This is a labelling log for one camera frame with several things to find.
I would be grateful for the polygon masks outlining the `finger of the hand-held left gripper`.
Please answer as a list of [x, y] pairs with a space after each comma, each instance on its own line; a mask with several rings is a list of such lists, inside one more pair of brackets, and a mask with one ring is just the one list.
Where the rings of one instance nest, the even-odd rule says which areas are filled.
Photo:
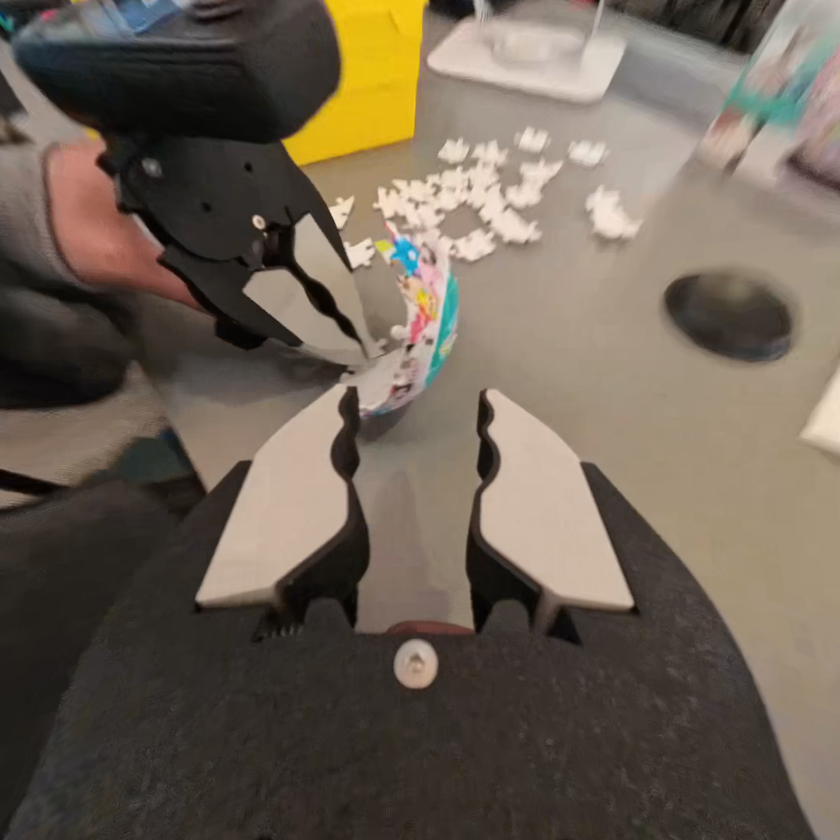
[[292, 250], [313, 306], [353, 346], [345, 353], [368, 356], [370, 331], [353, 272], [310, 213], [295, 223]]
[[320, 312], [287, 269], [262, 269], [245, 284], [245, 296], [301, 340], [299, 351], [323, 361], [367, 361], [357, 339]]

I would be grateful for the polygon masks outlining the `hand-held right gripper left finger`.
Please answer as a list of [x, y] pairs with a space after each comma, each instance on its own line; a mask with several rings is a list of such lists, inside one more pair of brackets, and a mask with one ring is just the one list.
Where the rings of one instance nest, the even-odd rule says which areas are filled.
[[354, 485], [360, 465], [357, 389], [336, 385], [261, 446], [196, 592], [196, 607], [273, 606], [302, 623], [312, 602], [336, 601], [351, 627], [370, 564]]

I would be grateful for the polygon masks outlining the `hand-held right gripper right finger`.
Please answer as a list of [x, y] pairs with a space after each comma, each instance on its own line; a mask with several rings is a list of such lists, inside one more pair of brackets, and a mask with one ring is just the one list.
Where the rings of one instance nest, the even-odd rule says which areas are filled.
[[576, 634], [572, 611], [628, 617], [632, 588], [580, 457], [496, 388], [479, 394], [478, 484], [467, 531], [471, 616], [503, 602], [536, 634]]

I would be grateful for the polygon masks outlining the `partly built puzzle ball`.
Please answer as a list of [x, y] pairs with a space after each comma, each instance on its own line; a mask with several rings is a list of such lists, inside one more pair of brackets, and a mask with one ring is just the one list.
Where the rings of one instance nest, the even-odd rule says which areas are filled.
[[391, 330], [390, 349], [342, 382], [356, 391], [362, 419], [403, 410], [438, 377], [454, 348], [459, 326], [459, 284], [450, 243], [435, 230], [403, 232], [386, 223], [375, 243], [396, 273], [406, 306], [404, 324]]

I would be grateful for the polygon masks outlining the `group of puzzle pieces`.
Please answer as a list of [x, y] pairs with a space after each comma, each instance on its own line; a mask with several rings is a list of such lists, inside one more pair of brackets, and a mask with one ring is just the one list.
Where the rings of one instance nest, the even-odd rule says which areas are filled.
[[610, 153], [603, 141], [577, 140], [563, 158], [548, 161], [544, 152], [550, 135], [531, 126], [517, 133], [514, 142], [524, 159], [518, 182], [509, 185], [501, 182], [508, 149], [496, 140], [471, 145], [458, 138], [447, 140], [437, 153], [438, 161], [448, 168], [410, 181], [395, 178], [389, 186], [378, 187], [372, 208], [384, 221], [387, 238], [344, 242], [351, 267], [369, 267], [374, 252], [384, 259], [395, 258], [403, 252], [397, 241], [410, 236], [431, 235], [445, 257], [470, 264], [490, 256], [498, 243], [535, 244], [542, 237], [541, 227], [522, 212], [540, 205], [564, 165], [593, 171]]

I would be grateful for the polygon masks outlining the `person's left forearm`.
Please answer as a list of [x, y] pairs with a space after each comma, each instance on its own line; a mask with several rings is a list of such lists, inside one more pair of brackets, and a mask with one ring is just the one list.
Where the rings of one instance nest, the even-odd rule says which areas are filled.
[[97, 402], [120, 389], [133, 362], [123, 302], [85, 286], [60, 253], [46, 153], [2, 116], [3, 410]]

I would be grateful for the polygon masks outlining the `black round puzzle stand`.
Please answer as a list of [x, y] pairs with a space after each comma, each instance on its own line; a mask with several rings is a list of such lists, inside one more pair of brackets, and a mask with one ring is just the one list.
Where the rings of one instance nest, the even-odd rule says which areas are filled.
[[766, 272], [730, 266], [685, 273], [668, 284], [663, 307], [688, 341], [730, 361], [774, 362], [794, 344], [795, 304]]

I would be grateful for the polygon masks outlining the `person's left hand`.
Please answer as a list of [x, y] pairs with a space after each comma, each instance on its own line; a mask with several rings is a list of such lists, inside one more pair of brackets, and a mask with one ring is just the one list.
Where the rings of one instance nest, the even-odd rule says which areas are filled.
[[55, 144], [45, 153], [49, 220], [71, 273], [98, 287], [148, 293], [203, 311], [187, 286], [158, 262], [154, 245], [121, 213], [113, 184], [98, 167], [100, 142]]

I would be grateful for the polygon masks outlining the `yellow box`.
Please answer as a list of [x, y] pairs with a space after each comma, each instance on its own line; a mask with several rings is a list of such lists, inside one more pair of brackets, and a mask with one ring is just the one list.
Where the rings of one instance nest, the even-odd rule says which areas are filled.
[[334, 96], [284, 141], [299, 166], [410, 140], [425, 1], [327, 1], [339, 41]]

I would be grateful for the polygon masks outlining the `person's dark trousers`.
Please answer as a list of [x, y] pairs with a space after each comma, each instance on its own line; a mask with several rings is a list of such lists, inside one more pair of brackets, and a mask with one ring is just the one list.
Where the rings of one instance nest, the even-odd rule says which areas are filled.
[[63, 486], [2, 470], [1, 823], [7, 830], [94, 630], [138, 566], [204, 497], [191, 472], [107, 470]]

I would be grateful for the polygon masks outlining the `white flat stand base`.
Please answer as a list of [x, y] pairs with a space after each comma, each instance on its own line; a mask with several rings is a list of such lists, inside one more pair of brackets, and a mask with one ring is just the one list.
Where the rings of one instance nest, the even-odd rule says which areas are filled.
[[445, 77], [498, 89], [592, 105], [601, 102], [627, 51], [627, 40], [604, 30], [605, 3], [595, 3], [590, 24], [547, 24], [492, 11], [473, 2], [462, 19], [427, 58]]

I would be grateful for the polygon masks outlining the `white paper sheet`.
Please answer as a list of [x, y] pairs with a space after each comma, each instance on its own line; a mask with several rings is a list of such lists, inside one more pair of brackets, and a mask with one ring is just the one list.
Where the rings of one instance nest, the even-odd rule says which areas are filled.
[[827, 385], [808, 417], [799, 439], [823, 452], [839, 456], [839, 379]]

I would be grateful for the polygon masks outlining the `colourful printed box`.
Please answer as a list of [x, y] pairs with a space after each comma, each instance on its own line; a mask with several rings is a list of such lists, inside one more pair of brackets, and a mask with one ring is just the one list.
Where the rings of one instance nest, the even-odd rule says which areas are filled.
[[765, 190], [838, 203], [838, 1], [781, 6], [696, 158]]

